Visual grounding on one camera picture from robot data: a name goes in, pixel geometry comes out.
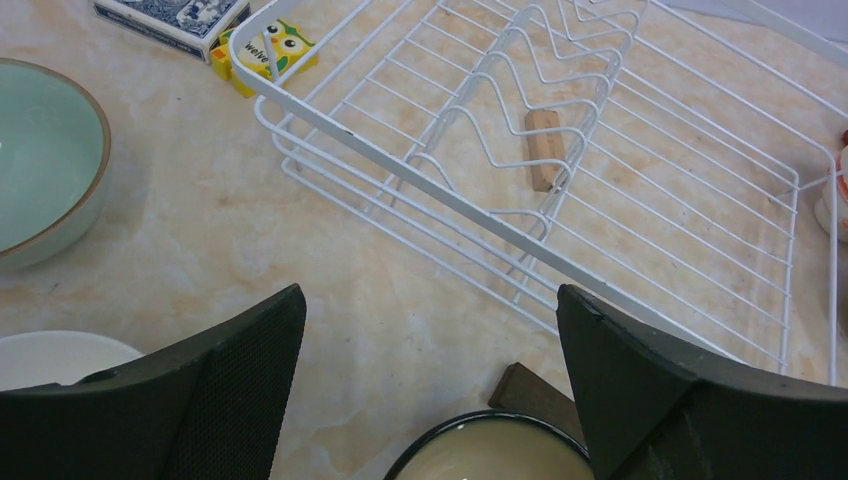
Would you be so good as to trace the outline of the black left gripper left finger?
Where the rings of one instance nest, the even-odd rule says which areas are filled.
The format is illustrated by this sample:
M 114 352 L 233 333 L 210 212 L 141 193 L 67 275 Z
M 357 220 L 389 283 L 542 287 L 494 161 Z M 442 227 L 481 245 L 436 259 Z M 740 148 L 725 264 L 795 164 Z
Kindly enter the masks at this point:
M 291 284 L 76 383 L 1 395 L 5 479 L 266 479 L 307 319 Z

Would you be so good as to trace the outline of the light green celadon bowl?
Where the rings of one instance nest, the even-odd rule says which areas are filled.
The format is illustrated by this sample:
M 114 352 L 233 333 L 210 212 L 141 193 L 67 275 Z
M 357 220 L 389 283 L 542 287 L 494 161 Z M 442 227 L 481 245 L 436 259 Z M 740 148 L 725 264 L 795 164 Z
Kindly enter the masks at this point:
M 102 212 L 111 131 L 79 83 L 35 63 L 1 61 L 1 270 L 42 262 Z

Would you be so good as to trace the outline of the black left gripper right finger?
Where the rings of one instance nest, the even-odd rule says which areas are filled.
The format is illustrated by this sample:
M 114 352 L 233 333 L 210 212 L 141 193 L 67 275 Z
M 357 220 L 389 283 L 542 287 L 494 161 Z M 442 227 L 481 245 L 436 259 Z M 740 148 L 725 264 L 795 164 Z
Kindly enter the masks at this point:
M 596 478 L 846 477 L 845 389 L 730 360 L 575 285 L 557 301 Z

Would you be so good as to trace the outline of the dark teal bowl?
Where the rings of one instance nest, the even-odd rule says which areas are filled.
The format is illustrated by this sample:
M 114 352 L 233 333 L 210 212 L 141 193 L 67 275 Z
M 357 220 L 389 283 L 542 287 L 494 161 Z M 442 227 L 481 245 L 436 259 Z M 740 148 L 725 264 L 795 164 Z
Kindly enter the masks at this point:
M 398 457 L 387 479 L 592 479 L 587 450 L 538 418 L 480 410 L 424 433 Z

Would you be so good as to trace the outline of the white orange pattern bowl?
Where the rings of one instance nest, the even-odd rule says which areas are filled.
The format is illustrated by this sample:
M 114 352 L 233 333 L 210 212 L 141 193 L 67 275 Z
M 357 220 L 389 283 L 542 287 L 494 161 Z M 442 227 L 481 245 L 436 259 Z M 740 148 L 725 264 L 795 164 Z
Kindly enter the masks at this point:
M 827 183 L 822 196 L 814 204 L 814 215 L 818 225 L 831 233 L 831 218 L 836 218 L 836 236 L 839 242 L 847 242 L 847 131 L 840 137 L 842 150 L 836 155 L 837 174 L 828 169 Z

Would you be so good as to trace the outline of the large white bowl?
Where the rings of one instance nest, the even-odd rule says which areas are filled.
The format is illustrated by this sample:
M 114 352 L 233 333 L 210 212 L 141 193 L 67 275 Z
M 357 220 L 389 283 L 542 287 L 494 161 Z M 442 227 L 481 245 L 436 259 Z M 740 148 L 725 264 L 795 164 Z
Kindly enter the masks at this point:
M 47 330 L 6 336 L 1 339 L 1 389 L 72 385 L 141 357 L 137 349 L 94 333 Z

